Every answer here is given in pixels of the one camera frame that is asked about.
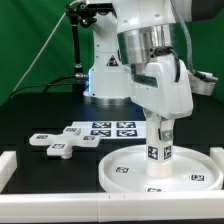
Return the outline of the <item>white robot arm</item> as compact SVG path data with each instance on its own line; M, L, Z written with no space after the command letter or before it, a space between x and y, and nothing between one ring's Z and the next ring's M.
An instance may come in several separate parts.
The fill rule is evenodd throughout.
M84 96L140 105L147 139L168 142L178 118L192 113L194 93L217 78L193 67L188 22L211 19L224 0L86 0L93 14L95 62Z

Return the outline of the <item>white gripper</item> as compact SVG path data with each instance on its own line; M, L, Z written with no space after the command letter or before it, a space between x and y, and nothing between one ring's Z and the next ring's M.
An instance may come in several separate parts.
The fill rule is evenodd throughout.
M174 139L174 121L192 113L193 100L188 72L180 61L180 79L176 78L176 63L172 55L160 56L156 61L139 66L129 77L129 96L141 107L160 115L161 141Z

